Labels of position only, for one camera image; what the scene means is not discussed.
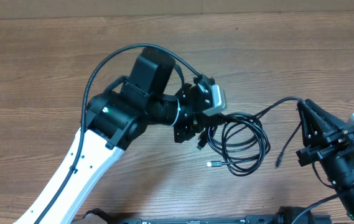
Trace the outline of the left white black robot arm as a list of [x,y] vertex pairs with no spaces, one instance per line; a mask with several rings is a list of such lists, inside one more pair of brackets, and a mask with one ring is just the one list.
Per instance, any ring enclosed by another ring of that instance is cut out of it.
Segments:
[[70,223],[101,176],[148,126],[171,126],[175,141],[183,142],[225,109],[224,91],[201,73],[176,94],[165,94],[184,60],[158,45],[139,48],[128,76],[99,95],[84,95],[80,129],[68,154],[19,223]]

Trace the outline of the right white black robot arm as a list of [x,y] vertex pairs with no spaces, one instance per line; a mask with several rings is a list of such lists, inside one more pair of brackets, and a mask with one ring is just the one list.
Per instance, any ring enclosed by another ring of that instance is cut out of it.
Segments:
[[304,145],[296,152],[299,164],[320,163],[329,187],[354,221],[354,113],[343,121],[312,100],[298,102],[297,109]]

